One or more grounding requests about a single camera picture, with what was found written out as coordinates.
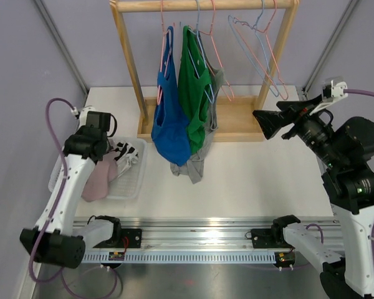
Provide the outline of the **pink hanger of striped top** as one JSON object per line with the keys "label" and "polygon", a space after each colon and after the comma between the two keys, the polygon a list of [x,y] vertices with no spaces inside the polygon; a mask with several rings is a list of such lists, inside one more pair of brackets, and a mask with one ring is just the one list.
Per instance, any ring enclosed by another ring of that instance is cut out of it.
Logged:
{"label": "pink hanger of striped top", "polygon": [[[277,14],[277,1],[273,1],[274,8],[272,14],[268,18],[264,27],[260,27],[260,25],[262,24],[262,17],[265,14],[264,11],[266,10],[266,4],[265,1],[260,1],[260,4],[260,13],[256,17],[255,22],[250,23],[249,21],[245,21],[231,15],[228,17],[228,22],[240,48],[244,52],[249,63],[256,70],[257,74],[261,79],[263,79],[265,87],[269,88],[269,91],[273,94],[273,96],[279,97],[282,100],[288,100],[289,93],[287,91],[286,84],[282,79],[281,71],[279,69],[278,62],[276,61],[276,53],[269,38],[271,25]],[[243,27],[248,28],[254,33],[254,36],[262,50],[264,63],[260,61],[248,41],[243,37],[240,30]]]}

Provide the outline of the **green tank top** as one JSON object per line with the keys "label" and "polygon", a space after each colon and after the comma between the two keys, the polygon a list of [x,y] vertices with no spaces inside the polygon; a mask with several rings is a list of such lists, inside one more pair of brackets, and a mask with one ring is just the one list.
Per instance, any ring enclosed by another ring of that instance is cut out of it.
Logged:
{"label": "green tank top", "polygon": [[189,139],[191,152],[195,154],[202,148],[204,142],[204,123],[208,119],[207,109],[210,96],[211,77],[209,70],[200,67],[199,71],[203,71],[200,79],[196,79],[194,75],[188,79],[188,89],[182,92],[178,84],[179,103],[187,116],[189,123],[186,132]]}

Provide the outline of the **grey tank top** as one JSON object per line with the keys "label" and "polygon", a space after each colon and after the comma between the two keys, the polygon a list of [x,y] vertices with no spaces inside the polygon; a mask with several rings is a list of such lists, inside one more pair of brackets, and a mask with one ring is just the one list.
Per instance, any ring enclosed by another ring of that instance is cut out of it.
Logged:
{"label": "grey tank top", "polygon": [[188,176],[193,184],[200,182],[204,173],[204,160],[207,157],[210,147],[213,143],[214,134],[218,129],[217,118],[217,97],[221,86],[224,83],[224,69],[216,69],[209,67],[209,73],[213,84],[214,103],[209,103],[207,109],[208,119],[204,123],[204,142],[201,149],[195,154],[192,154],[190,159],[182,165],[170,163],[170,170],[175,176],[185,175]]}

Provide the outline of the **blue hanger of green top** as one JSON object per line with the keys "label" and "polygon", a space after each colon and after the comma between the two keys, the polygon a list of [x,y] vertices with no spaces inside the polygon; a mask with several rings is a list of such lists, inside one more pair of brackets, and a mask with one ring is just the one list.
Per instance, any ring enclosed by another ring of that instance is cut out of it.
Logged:
{"label": "blue hanger of green top", "polygon": [[179,89],[182,92],[187,91],[189,87],[188,79],[192,78],[193,75],[196,79],[201,78],[203,71],[199,71],[200,67],[204,67],[206,70],[209,70],[198,28],[200,14],[199,1],[196,1],[196,5],[198,8],[198,16],[195,29],[190,29],[188,26],[183,26],[183,43],[178,78]]}

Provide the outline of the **black white striped tank top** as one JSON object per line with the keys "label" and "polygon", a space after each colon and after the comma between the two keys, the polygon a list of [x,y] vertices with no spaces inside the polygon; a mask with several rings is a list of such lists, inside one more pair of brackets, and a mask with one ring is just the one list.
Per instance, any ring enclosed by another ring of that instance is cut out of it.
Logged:
{"label": "black white striped tank top", "polygon": [[115,153],[114,160],[117,164],[117,178],[124,175],[132,166],[139,161],[138,150],[129,142],[121,141],[115,143],[112,150]]}

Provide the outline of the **mauve pink tank top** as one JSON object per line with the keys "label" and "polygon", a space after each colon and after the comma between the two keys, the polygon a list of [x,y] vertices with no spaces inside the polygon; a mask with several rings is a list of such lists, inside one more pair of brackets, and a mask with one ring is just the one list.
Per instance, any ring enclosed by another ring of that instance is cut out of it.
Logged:
{"label": "mauve pink tank top", "polygon": [[95,165],[82,192],[82,199],[84,201],[93,202],[107,197],[109,184],[118,174],[115,156],[116,153],[114,151],[109,152],[103,157],[102,161],[99,161]]}

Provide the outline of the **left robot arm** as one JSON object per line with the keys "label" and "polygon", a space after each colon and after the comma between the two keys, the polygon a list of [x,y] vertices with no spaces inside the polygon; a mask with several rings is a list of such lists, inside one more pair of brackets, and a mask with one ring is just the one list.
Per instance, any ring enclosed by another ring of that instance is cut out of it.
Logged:
{"label": "left robot arm", "polygon": [[35,262],[65,268],[77,268],[87,249],[105,244],[117,247],[122,241],[120,221],[100,216],[85,227],[75,230],[74,217],[82,191],[98,161],[108,153],[107,133],[111,115],[87,112],[87,118],[60,149],[62,169],[46,210],[35,226],[23,229],[20,241]]}

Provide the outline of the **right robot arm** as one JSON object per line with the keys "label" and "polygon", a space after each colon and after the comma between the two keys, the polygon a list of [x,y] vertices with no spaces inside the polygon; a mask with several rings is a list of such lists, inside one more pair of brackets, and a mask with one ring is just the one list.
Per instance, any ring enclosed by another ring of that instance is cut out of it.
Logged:
{"label": "right robot arm", "polygon": [[325,192],[340,224],[344,253],[327,249],[293,215],[274,219],[270,237],[278,247],[298,250],[313,266],[329,298],[374,298],[374,122],[355,116],[341,127],[323,121],[322,97],[278,102],[277,110],[254,110],[264,136],[281,128],[285,140],[300,138],[323,162]]}

